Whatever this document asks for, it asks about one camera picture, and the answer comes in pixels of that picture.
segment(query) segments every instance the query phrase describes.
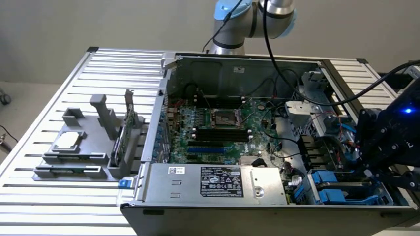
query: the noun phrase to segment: warning label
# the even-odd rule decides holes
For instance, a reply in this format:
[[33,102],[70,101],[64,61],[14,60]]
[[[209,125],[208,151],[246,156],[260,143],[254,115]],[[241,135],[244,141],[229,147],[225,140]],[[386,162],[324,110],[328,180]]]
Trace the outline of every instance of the warning label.
[[244,197],[241,168],[201,167],[200,178],[200,194],[202,197]]

